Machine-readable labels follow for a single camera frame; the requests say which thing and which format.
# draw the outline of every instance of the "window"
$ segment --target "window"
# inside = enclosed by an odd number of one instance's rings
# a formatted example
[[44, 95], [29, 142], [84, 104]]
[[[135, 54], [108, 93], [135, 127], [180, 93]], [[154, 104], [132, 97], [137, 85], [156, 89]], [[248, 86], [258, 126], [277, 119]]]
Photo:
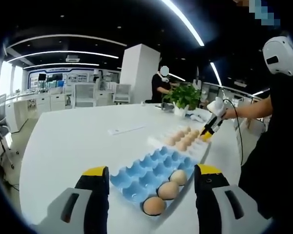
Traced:
[[3, 61], [0, 73], [0, 95], [10, 95], [12, 64]]
[[14, 80], [13, 80], [13, 93], [18, 89], [22, 92], [22, 80], [23, 80], [23, 69], [21, 67], [16, 66], [14, 71]]

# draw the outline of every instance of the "person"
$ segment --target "person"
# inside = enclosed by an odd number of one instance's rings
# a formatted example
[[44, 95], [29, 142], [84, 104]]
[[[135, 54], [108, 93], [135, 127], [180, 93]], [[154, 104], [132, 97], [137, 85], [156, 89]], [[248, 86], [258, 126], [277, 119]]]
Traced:
[[164, 94], [168, 94], [172, 86], [176, 87], [178, 84], [169, 82], [169, 79], [161, 74], [161, 70], [158, 71], [152, 78], [152, 102], [162, 103]]
[[[237, 107], [236, 112], [227, 109], [223, 119], [271, 115], [268, 130], [242, 166], [239, 187], [257, 202], [263, 217], [273, 217], [283, 224], [289, 212], [293, 213], [293, 158], [289, 158], [293, 157], [293, 122], [290, 117], [293, 117], [293, 92], [289, 97], [285, 96], [285, 85], [293, 87], [293, 41], [285, 36], [269, 39], [263, 55], [273, 74], [270, 96]], [[291, 160], [291, 165], [285, 165], [287, 159]]]

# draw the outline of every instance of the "blue egg tray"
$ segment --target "blue egg tray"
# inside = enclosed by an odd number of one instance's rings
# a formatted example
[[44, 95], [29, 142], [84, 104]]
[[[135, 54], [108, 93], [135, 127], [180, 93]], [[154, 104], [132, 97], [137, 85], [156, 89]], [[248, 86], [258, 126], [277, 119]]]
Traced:
[[[194, 165], [198, 161], [181, 153], [163, 147], [153, 154], [147, 154], [143, 160], [136, 160], [132, 166], [123, 167], [117, 175], [111, 175], [111, 183], [123, 194], [124, 198], [143, 211], [143, 203], [152, 196], [157, 196], [157, 189], [169, 181], [176, 170], [184, 170], [189, 183]], [[179, 195], [184, 186], [179, 186]], [[165, 200], [166, 210], [174, 200]]]

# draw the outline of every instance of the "potted plant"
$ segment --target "potted plant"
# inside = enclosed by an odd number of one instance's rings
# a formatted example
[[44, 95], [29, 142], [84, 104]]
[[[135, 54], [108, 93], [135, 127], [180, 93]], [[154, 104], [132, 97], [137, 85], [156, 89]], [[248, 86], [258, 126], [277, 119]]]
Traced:
[[187, 110], [194, 110], [201, 97], [201, 91], [196, 90], [191, 84], [180, 85], [170, 90], [168, 94], [163, 97], [169, 100], [175, 106], [174, 113], [178, 116], [184, 117]]

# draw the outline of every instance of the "white flower pot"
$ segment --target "white flower pot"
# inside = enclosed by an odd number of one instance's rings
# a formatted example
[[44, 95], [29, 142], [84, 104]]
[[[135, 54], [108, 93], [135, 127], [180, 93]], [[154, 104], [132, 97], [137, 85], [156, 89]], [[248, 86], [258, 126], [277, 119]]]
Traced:
[[182, 108], [178, 108], [177, 106], [176, 106], [176, 103], [174, 102], [173, 103], [174, 104], [174, 114], [176, 115], [176, 116], [179, 116], [179, 117], [181, 117], [181, 118], [184, 118], [185, 116], [186, 116], [186, 113], [187, 113], [187, 111], [188, 111], [188, 109], [189, 109], [189, 105], [187, 105], [186, 107], [185, 107], [185, 109], [182, 109]]

